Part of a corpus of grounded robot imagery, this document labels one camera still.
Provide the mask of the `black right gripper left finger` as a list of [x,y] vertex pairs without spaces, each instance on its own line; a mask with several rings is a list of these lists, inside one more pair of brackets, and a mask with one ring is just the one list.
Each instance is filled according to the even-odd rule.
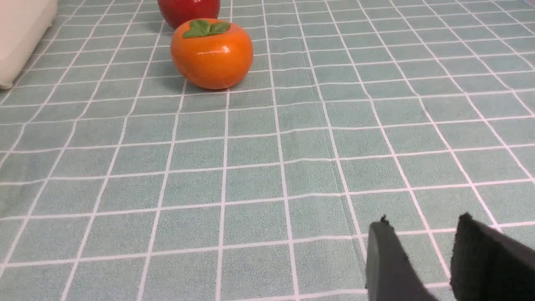
[[435,301],[410,263],[386,216],[369,225],[366,259],[369,301]]

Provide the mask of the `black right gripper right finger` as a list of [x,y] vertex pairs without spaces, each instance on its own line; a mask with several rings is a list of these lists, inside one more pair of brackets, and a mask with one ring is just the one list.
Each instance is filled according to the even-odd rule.
[[459,217],[450,285],[458,301],[533,301],[533,248],[465,213]]

